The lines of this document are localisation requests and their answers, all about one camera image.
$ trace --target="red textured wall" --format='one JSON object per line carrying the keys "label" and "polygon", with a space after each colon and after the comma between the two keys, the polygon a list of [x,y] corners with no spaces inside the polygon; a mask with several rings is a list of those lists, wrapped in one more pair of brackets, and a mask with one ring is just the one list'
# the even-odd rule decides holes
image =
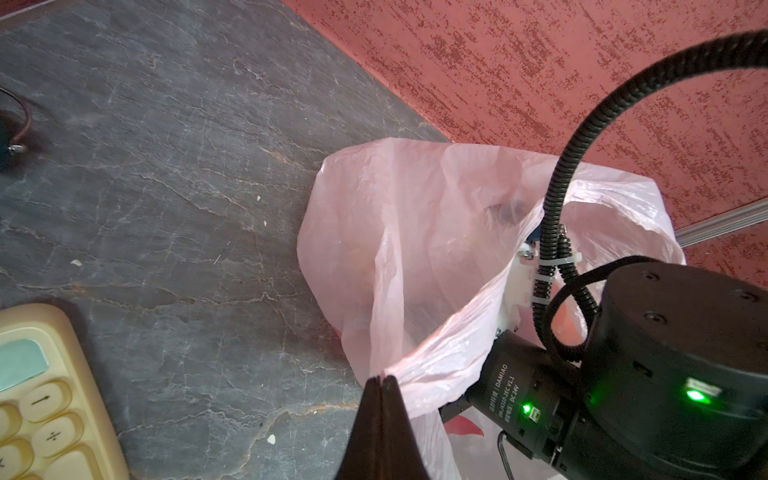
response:
{"label": "red textured wall", "polygon": [[[665,55],[768,26],[768,2],[284,0],[453,141],[559,154],[610,91]],[[587,155],[659,184],[675,227],[768,191],[768,72],[712,74],[633,108]],[[707,261],[766,281],[766,236]],[[760,254],[734,255],[754,247]]]}

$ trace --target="gray stone surface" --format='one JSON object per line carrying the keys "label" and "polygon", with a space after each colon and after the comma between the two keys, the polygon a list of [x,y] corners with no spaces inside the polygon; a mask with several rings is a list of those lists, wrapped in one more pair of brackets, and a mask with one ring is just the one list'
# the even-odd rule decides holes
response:
{"label": "gray stone surface", "polygon": [[333,477],[361,390],[296,260],[314,174],[444,137],[277,0],[81,3],[0,63],[35,112],[2,307],[67,311],[133,477]]}

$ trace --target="white cable tie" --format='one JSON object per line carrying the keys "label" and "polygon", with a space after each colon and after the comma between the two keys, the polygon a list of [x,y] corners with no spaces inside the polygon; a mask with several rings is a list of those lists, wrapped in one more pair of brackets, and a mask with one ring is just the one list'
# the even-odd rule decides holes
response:
{"label": "white cable tie", "polygon": [[549,298],[543,298],[536,295],[531,295],[531,303],[540,303],[541,305],[549,305]]}
{"label": "white cable tie", "polygon": [[554,277],[549,275],[539,275],[538,273],[534,273],[533,280],[540,280],[541,282],[553,283]]}
{"label": "white cable tie", "polygon": [[538,259],[538,264],[543,266],[557,266],[564,263],[579,263],[581,262],[581,252],[576,252],[570,257],[565,258],[553,258],[552,260]]}

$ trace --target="plastic bag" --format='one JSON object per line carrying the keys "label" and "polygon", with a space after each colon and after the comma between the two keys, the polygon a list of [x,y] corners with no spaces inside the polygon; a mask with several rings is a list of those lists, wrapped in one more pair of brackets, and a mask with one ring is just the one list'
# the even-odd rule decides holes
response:
{"label": "plastic bag", "polygon": [[[460,455],[457,467],[436,410],[478,379],[500,318],[538,341],[528,308],[536,263],[517,253],[541,221],[556,161],[386,138],[330,155],[317,174],[299,233],[301,270],[361,384],[382,373],[398,379],[434,480],[483,475],[483,465],[467,465],[471,456]],[[634,254],[684,262],[646,177],[582,164],[562,221],[582,253],[580,272]],[[564,304],[553,328],[561,338],[583,336],[575,303]],[[474,436],[487,443],[488,435]]]}

